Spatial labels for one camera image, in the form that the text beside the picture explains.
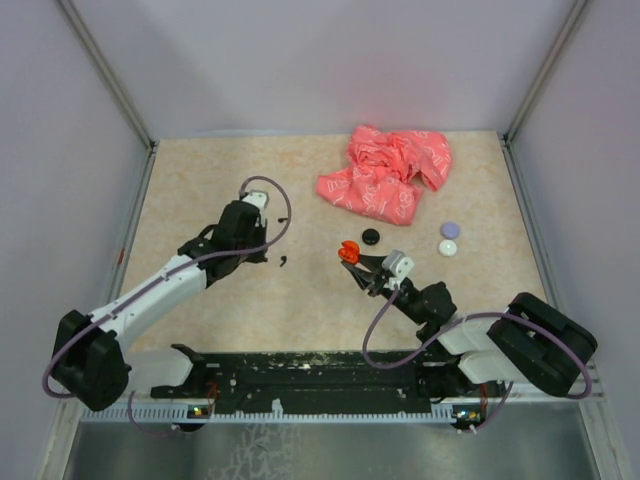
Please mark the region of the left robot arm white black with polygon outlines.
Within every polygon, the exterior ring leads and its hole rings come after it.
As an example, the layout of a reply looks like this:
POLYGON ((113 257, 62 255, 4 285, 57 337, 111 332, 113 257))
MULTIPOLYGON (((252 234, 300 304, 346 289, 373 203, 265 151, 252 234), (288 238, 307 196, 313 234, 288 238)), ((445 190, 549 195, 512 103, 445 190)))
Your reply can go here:
POLYGON ((252 190, 229 203, 219 221, 129 293, 88 314, 73 310, 59 323, 45 380, 56 380, 92 411, 123 394, 156 387, 201 394, 208 373, 185 347, 130 353, 147 329, 176 306, 227 277, 244 262, 264 259, 268 195, 252 190))

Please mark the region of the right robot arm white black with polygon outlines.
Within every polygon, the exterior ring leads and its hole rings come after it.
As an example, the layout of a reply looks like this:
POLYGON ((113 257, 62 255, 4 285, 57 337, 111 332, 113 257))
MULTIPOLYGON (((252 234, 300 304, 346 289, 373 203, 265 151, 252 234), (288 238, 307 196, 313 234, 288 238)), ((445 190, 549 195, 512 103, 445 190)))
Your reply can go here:
POLYGON ((414 262, 401 251, 370 256, 341 247, 338 256, 362 291, 385 298, 384 311, 396 308, 419 328, 420 346, 391 363, 374 360, 364 342, 362 353, 371 366, 395 369, 435 353, 454 360, 446 380, 461 396, 494 381, 526 382, 547 395, 571 400, 592 394, 587 364, 597 340, 535 295, 521 292, 503 311, 460 314, 445 283, 414 286, 409 278, 414 262))

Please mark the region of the orange earbud charging case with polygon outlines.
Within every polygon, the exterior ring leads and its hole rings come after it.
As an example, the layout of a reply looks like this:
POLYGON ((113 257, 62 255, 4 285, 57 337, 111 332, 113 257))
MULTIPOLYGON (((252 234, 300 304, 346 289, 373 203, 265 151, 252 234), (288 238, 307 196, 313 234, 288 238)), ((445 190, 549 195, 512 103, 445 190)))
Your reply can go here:
POLYGON ((343 241, 338 250, 338 256, 347 264, 357 265, 360 261, 360 247, 355 241, 343 241))

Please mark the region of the white earbud charging case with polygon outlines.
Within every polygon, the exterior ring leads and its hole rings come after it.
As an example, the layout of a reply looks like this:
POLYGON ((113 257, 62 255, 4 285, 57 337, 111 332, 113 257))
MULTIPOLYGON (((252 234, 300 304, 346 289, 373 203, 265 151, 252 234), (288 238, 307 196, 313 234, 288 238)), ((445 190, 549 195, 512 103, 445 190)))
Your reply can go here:
POLYGON ((443 239, 438 244, 438 252, 444 257, 453 257, 458 252, 458 246, 454 240, 443 239))

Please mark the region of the purple earbud charging case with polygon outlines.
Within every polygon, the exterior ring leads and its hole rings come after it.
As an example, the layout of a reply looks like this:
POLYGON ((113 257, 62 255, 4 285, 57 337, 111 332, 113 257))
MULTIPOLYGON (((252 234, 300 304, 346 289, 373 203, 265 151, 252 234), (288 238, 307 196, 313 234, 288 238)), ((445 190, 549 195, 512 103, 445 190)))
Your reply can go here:
POLYGON ((445 222, 440 227, 440 233, 445 239, 455 240, 461 234, 461 228, 456 222, 445 222))

